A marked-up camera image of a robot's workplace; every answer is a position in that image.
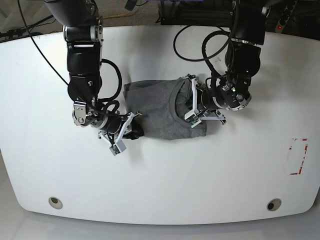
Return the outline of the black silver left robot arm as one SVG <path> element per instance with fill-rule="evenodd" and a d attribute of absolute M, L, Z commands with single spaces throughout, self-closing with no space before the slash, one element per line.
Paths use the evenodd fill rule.
<path fill-rule="evenodd" d="M 193 62 L 205 62 L 211 71 L 210 86 L 201 87 L 191 81 L 192 108 L 185 119 L 211 120 L 210 113 L 219 109 L 239 111 L 248 106 L 252 99 L 249 92 L 252 77 L 261 66 L 261 47 L 265 41 L 265 27 L 270 9 L 265 0 L 235 0 L 233 2 L 230 31 L 219 29 L 207 35 L 202 42 L 202 58 Z M 217 35 L 228 37 L 224 45 L 208 56 L 209 40 Z M 227 70 L 219 74 L 210 60 L 226 49 Z"/>

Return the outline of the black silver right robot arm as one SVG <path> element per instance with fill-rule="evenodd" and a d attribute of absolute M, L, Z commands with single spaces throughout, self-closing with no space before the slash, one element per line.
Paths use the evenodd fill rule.
<path fill-rule="evenodd" d="M 129 114 L 120 114 L 117 101 L 122 89 L 122 76 L 118 66 L 102 58 L 103 17 L 94 0 L 46 0 L 45 5 L 63 25 L 63 37 L 67 45 L 67 92 L 73 101 L 72 117 L 77 126 L 92 126 L 111 143 L 124 130 L 123 137 L 135 140 L 143 136 L 136 123 L 125 122 Z M 102 64 L 114 68 L 118 78 L 117 90 L 111 97 L 99 98 L 103 81 Z"/>

